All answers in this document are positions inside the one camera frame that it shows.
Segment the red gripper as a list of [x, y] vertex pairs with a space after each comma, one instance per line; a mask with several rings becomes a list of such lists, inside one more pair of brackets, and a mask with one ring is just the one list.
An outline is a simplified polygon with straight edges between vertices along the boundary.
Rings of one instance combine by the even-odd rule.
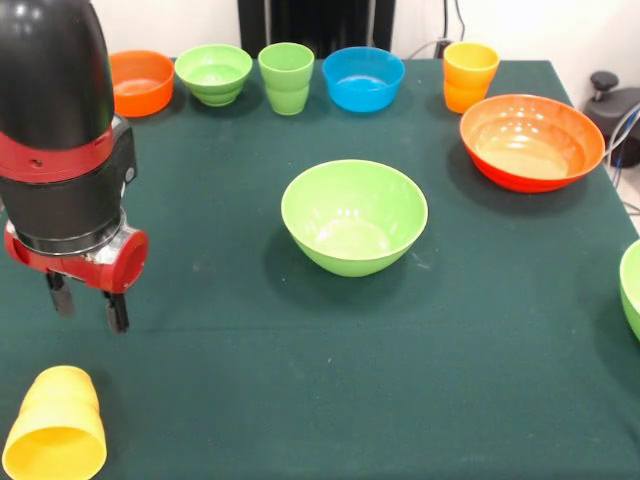
[[82, 281], [103, 291], [107, 301], [106, 315], [110, 329], [116, 334], [126, 333], [129, 318], [126, 290], [143, 272], [149, 250], [148, 235], [124, 222], [106, 244], [85, 253], [50, 256], [30, 250], [19, 239], [8, 222], [4, 231], [5, 248], [15, 261], [36, 271], [45, 278], [55, 311], [64, 318], [75, 313], [71, 290], [65, 276]]

